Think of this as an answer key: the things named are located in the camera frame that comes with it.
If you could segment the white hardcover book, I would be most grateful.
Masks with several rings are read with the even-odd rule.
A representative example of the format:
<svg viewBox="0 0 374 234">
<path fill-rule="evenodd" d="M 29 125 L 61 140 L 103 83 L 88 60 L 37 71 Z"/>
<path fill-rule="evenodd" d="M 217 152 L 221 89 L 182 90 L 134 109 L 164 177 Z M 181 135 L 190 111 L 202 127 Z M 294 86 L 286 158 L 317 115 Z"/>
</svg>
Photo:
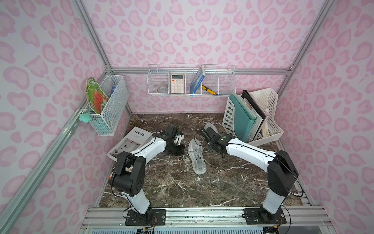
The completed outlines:
<svg viewBox="0 0 374 234">
<path fill-rule="evenodd" d="M 108 153 L 107 157 L 113 161 L 117 161 L 117 157 L 122 152 L 132 152 L 144 146 L 153 137 L 151 132 L 148 132 L 139 127 L 134 127 L 127 135 L 118 142 Z"/>
</svg>

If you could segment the blue book in shelf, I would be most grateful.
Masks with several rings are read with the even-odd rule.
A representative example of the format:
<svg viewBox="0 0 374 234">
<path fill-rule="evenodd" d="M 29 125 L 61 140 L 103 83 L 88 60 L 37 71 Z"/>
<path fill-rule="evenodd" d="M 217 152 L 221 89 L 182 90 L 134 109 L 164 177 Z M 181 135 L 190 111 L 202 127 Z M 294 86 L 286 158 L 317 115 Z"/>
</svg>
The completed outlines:
<svg viewBox="0 0 374 234">
<path fill-rule="evenodd" d="M 190 94 L 191 95 L 196 94 L 197 90 L 201 86 L 205 77 L 206 77 L 205 66 L 201 65 L 200 68 L 198 69 L 194 79 L 192 80 L 192 82 L 190 84 Z"/>
</svg>

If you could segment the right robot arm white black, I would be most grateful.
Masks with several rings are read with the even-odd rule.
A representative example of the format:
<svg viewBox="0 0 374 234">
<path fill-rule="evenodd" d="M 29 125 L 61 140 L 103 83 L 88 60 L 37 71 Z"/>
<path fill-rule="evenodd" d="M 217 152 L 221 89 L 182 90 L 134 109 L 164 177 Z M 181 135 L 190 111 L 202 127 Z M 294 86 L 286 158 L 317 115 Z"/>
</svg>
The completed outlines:
<svg viewBox="0 0 374 234">
<path fill-rule="evenodd" d="M 202 129 L 200 135 L 216 153 L 238 157 L 267 173 L 269 190 L 259 212 L 263 215 L 276 214 L 299 177 L 289 154 L 283 150 L 266 151 L 232 135 L 221 136 L 211 127 Z"/>
</svg>

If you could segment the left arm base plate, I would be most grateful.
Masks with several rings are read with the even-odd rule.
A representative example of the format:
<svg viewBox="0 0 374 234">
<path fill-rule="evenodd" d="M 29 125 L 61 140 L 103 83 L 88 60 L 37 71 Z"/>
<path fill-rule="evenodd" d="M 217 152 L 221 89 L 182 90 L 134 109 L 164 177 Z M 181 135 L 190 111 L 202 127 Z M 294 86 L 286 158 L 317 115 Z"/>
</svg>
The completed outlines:
<svg viewBox="0 0 374 234">
<path fill-rule="evenodd" d="M 125 217 L 126 226 L 164 226 L 166 223 L 167 211 L 165 209 L 148 209 L 145 214 L 129 210 Z"/>
</svg>

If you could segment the green red snack bag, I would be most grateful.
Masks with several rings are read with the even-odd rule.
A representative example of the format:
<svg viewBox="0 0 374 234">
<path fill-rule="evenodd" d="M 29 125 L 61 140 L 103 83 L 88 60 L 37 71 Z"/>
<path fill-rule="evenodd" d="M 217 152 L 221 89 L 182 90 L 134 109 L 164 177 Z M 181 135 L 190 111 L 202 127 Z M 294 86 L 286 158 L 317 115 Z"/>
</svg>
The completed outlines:
<svg viewBox="0 0 374 234">
<path fill-rule="evenodd" d="M 86 82 L 86 98 L 89 107 L 99 115 L 102 113 L 105 105 L 109 101 L 108 95 L 103 92 L 94 77 L 89 78 Z"/>
</svg>

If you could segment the clear glass bowl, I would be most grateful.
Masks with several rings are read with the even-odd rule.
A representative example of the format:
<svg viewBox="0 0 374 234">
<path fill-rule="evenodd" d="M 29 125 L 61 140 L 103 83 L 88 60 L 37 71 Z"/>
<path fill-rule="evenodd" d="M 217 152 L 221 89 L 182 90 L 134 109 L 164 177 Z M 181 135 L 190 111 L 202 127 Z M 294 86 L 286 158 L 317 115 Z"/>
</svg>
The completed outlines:
<svg viewBox="0 0 374 234">
<path fill-rule="evenodd" d="M 168 94 L 168 85 L 167 84 L 160 84 L 157 88 L 157 93 Z"/>
</svg>

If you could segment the white pink calculator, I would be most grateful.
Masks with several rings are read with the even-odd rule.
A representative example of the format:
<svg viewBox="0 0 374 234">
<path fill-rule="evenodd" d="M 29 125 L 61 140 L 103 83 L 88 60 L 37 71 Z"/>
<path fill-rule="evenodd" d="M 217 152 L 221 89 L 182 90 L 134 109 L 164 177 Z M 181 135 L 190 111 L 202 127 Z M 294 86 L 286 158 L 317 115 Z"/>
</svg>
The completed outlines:
<svg viewBox="0 0 374 234">
<path fill-rule="evenodd" d="M 185 93 L 185 75 L 171 74 L 170 92 L 172 94 L 184 94 Z"/>
</svg>

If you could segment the teal folder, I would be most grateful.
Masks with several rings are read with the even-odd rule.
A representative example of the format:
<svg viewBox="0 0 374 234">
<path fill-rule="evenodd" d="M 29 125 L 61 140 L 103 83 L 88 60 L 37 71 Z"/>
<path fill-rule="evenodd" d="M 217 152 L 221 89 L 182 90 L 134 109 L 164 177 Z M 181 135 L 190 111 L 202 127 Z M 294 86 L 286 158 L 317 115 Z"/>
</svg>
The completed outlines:
<svg viewBox="0 0 374 234">
<path fill-rule="evenodd" d="M 248 142 L 257 117 L 236 93 L 232 92 L 229 99 L 234 104 L 234 133 L 239 140 Z"/>
</svg>

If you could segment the white plastic file organizer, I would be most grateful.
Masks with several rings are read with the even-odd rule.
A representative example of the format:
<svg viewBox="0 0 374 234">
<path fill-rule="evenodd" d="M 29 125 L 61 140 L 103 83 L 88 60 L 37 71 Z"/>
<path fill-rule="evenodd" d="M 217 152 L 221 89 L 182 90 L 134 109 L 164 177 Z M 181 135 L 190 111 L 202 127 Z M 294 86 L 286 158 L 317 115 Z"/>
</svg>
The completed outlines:
<svg viewBox="0 0 374 234">
<path fill-rule="evenodd" d="M 241 141 L 260 146 L 277 141 L 283 130 L 275 122 L 278 94 L 272 88 L 232 92 L 223 118 L 225 131 Z"/>
</svg>

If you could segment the yellow black utility knife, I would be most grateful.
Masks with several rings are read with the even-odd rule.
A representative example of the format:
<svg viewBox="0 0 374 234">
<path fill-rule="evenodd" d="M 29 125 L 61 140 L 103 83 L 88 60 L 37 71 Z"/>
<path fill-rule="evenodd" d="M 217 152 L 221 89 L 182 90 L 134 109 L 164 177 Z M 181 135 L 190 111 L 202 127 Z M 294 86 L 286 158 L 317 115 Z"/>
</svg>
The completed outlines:
<svg viewBox="0 0 374 234">
<path fill-rule="evenodd" d="M 216 95 L 216 93 L 213 90 L 209 89 L 208 87 L 206 87 L 204 85 L 202 85 L 202 89 L 207 91 L 211 95 Z"/>
</svg>

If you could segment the black clipboard folder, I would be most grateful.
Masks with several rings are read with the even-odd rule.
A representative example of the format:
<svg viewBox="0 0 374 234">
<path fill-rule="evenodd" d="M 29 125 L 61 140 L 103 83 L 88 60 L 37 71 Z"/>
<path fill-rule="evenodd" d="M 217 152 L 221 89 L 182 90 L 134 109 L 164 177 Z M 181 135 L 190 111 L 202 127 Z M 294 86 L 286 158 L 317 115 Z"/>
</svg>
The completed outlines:
<svg viewBox="0 0 374 234">
<path fill-rule="evenodd" d="M 242 92 L 241 97 L 248 103 L 249 109 L 252 112 L 254 112 L 255 116 L 257 117 L 250 133 L 250 139 L 254 141 L 257 135 L 260 133 L 263 125 L 267 121 L 268 112 L 262 107 L 262 105 L 257 101 L 257 99 L 247 90 L 244 90 Z"/>
</svg>

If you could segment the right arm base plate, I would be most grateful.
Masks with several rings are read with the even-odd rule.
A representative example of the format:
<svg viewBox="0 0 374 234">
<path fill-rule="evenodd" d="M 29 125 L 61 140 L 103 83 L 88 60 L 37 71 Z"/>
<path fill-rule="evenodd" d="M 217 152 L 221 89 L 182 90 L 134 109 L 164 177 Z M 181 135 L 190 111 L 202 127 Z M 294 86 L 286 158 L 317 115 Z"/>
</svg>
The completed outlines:
<svg viewBox="0 0 374 234">
<path fill-rule="evenodd" d="M 286 218 L 281 208 L 275 214 L 271 214 L 264 208 L 246 208 L 242 218 L 247 225 L 282 225 L 286 224 Z"/>
</svg>

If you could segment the mint green hook clip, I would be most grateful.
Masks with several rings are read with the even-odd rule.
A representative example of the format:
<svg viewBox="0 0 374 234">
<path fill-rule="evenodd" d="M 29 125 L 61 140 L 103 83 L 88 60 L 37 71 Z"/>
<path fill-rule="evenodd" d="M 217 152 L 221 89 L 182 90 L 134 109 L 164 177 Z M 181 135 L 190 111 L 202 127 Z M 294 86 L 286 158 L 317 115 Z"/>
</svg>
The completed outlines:
<svg viewBox="0 0 374 234">
<path fill-rule="evenodd" d="M 90 113 L 84 113 L 79 115 L 79 120 L 84 123 L 89 123 L 92 121 L 92 117 Z"/>
</svg>

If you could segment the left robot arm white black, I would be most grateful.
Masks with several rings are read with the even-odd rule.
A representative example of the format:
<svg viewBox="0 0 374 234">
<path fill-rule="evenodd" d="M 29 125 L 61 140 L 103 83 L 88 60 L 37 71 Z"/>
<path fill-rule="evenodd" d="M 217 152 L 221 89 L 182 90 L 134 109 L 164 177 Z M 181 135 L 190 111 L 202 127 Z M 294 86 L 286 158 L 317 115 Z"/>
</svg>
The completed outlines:
<svg viewBox="0 0 374 234">
<path fill-rule="evenodd" d="M 146 165 L 162 152 L 172 156 L 182 156 L 185 152 L 184 134 L 175 126 L 168 126 L 165 131 L 146 137 L 137 149 L 122 151 L 117 156 L 111 178 L 111 189 L 116 189 L 116 197 L 125 197 L 131 209 L 141 215 L 150 213 L 151 203 L 143 191 Z"/>
</svg>

